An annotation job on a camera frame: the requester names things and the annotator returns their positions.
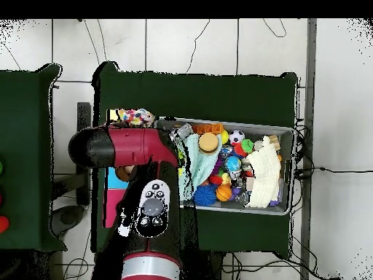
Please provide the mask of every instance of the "green table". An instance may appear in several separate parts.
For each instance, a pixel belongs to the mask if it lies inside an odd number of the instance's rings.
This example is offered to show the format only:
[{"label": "green table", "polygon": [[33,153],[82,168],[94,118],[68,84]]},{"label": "green table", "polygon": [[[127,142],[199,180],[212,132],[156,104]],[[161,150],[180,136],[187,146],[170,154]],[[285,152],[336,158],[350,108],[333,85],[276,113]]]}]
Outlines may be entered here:
[{"label": "green table", "polygon": [[[93,76],[93,125],[106,121],[107,109],[143,107],[158,116],[293,128],[296,83],[294,73],[281,77],[134,73],[118,71],[115,63],[107,62]],[[98,188],[98,199],[93,201],[97,208],[93,211],[93,224],[97,225],[92,237],[94,251],[102,250],[109,230],[101,225],[103,180],[104,170],[100,169],[93,182],[93,189]],[[277,252],[288,257],[289,215],[204,210],[197,215],[202,250]]]},{"label": "green table", "polygon": [[60,66],[0,71],[0,215],[9,219],[0,249],[64,250],[49,229],[51,84]]}]

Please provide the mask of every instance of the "yellow ball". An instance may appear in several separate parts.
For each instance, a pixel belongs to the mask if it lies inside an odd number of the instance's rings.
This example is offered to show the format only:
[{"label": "yellow ball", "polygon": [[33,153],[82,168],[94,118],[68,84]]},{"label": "yellow ball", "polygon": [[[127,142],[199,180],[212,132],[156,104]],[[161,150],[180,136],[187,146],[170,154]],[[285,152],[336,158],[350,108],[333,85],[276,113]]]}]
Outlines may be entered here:
[{"label": "yellow ball", "polygon": [[228,142],[228,140],[229,140],[229,134],[228,132],[224,130],[223,132],[221,132],[221,143],[225,144]]}]

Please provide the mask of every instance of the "blue block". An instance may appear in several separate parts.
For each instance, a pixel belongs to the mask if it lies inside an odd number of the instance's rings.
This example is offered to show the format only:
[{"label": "blue block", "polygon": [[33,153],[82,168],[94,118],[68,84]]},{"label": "blue block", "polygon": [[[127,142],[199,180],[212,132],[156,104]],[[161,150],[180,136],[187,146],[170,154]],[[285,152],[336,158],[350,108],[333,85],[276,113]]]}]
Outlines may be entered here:
[{"label": "blue block", "polygon": [[127,189],[128,182],[120,180],[115,175],[115,168],[109,168],[108,172],[108,189]]}]

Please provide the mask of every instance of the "red button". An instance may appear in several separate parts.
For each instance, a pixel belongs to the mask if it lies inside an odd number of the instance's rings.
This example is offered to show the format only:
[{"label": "red button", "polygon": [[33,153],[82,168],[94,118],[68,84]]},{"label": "red button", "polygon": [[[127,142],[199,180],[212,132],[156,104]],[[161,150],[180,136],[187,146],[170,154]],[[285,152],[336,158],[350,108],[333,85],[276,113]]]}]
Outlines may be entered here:
[{"label": "red button", "polygon": [[0,234],[9,227],[9,219],[5,216],[0,216]]}]

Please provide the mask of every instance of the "teal cloth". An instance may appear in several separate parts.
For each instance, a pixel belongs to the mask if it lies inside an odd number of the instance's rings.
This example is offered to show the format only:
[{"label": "teal cloth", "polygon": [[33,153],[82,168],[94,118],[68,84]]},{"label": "teal cloth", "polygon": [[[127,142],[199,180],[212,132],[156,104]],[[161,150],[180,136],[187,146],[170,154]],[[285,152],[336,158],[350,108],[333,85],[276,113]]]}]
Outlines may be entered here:
[{"label": "teal cloth", "polygon": [[189,156],[189,171],[192,175],[192,181],[190,181],[188,171],[183,167],[181,175],[178,178],[178,191],[181,201],[190,200],[197,190],[197,187],[211,175],[222,147],[221,135],[218,134],[217,137],[219,145],[212,155],[207,155],[199,151],[198,134],[192,134],[184,140],[185,148],[188,152],[187,154],[185,153],[182,143],[178,143],[178,149],[184,154],[184,156]]}]

